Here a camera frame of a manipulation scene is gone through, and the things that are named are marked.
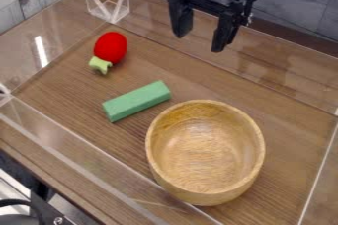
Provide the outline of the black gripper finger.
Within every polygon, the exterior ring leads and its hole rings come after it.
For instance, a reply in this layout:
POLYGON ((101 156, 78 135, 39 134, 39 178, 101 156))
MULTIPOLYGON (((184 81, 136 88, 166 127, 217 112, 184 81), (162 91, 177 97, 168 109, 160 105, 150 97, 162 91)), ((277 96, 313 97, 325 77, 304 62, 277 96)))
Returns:
POLYGON ((212 52, 221 52, 224 47, 232 43, 244 21, 243 10, 243 3, 232 1, 228 7, 219 13, 217 27, 213 31, 210 44, 212 52))
POLYGON ((186 0, 168 0, 170 30, 181 38, 192 28, 192 9, 186 0))

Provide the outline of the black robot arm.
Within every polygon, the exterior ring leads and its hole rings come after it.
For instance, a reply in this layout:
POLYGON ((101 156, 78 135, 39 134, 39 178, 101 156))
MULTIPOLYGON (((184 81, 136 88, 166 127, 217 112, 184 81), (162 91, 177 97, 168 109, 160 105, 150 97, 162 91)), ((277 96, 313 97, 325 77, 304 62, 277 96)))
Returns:
POLYGON ((210 51, 221 52, 232 43, 239 28, 248 26, 256 0, 168 0, 168 16, 172 33, 182 38, 192 29, 193 9, 217 17, 210 51))

